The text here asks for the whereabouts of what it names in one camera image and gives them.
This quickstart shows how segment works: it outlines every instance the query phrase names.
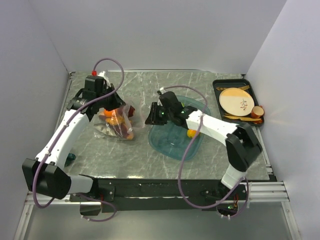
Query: blue plastic bowl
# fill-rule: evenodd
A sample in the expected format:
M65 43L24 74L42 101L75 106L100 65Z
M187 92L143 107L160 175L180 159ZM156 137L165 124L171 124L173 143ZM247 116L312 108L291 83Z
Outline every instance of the blue plastic bowl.
M201 102L186 96L177 96L177 98L185 106L190 105L199 110L202 110L205 106ZM211 115L208 107L205 109L204 113L209 116ZM201 133L198 135L194 143L191 145L185 160L190 160L196 155L203 138L204 134ZM187 129L177 126L170 121L163 126L152 126L148 139L149 144L155 150L177 160L182 159L184 152L191 141L191 138L187 136Z

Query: plate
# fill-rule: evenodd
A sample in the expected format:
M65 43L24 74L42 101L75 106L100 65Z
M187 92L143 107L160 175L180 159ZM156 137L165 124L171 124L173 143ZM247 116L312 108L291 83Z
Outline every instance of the plate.
M223 110L228 114L239 117L250 114L255 106L251 95L236 87L223 90L220 94L219 102Z

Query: yellow object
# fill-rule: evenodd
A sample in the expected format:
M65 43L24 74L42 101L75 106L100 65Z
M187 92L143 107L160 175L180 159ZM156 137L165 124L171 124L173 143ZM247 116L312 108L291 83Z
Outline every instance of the yellow object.
M232 119L232 120L241 120L241 121L246 121L246 122L255 122L255 121L260 121L261 118L251 118L251 117L246 117L246 116L231 116L231 115L224 115L225 118Z
M121 125L125 124L125 119L122 116L115 116L111 118L107 118L106 122L110 124L111 126Z
M238 87L238 89L241 89L241 90L247 90L249 88L250 88L249 85ZM216 89L218 91L223 91L223 90L229 89L229 87L216 87Z
M186 135L192 139L196 135L196 132L196 130L188 129L188 131L186 131Z

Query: tabletop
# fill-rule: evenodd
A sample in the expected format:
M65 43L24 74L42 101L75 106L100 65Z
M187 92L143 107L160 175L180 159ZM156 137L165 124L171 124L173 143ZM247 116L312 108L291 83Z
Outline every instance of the tabletop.
M69 89L63 103L66 105L80 88L84 87L88 72L74 72L70 76ZM121 72L109 72L108 77L115 86L119 84ZM172 85L188 85L205 95L211 116L221 119L218 103L213 91L215 79L238 79L240 74L218 74L202 71L126 71L118 94L123 100L130 100L140 110L143 121L149 114L152 102L158 100L157 90ZM173 88L176 95L186 96L203 103L202 98L192 90ZM180 160L170 158L154 150L148 141L152 126L135 131L133 140L97 134L94 124L101 120L95 116L75 142L71 153L76 160L64 171L69 175L88 175L96 178L143 178L176 179ZM183 179L221 179L229 165L226 147L217 140L204 136L196 155L183 165ZM269 180L263 153L247 171L249 180Z

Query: white wall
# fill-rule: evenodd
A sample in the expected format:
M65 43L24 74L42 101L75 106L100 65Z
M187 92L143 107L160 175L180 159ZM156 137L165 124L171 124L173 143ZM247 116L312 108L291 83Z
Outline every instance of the white wall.
M68 72L27 0L0 1L0 238L14 237L27 194L22 163L50 139Z
M246 73L286 0L29 1L69 71Z
M263 140L303 239L320 225L320 1L288 0L247 74L266 111Z

